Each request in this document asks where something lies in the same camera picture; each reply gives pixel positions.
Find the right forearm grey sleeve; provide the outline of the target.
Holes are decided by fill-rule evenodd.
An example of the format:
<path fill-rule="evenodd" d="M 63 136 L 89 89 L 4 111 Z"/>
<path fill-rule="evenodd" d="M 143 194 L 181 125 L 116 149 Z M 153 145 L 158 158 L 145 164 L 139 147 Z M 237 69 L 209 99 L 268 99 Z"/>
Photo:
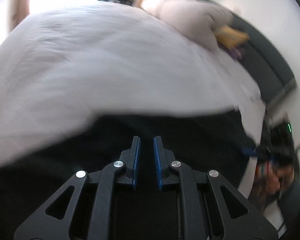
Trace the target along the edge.
<path fill-rule="evenodd" d="M 284 223 L 290 228 L 300 213 L 300 181 L 294 180 L 292 185 L 277 200 Z"/>

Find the person right hand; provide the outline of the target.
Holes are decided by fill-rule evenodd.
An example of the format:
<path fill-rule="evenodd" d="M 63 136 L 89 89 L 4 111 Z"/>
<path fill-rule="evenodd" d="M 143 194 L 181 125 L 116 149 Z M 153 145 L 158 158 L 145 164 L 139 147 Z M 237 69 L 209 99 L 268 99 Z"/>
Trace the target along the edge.
<path fill-rule="evenodd" d="M 290 188 L 295 178 L 293 165 L 275 166 L 271 162 L 257 166 L 249 199 L 258 204 Z"/>

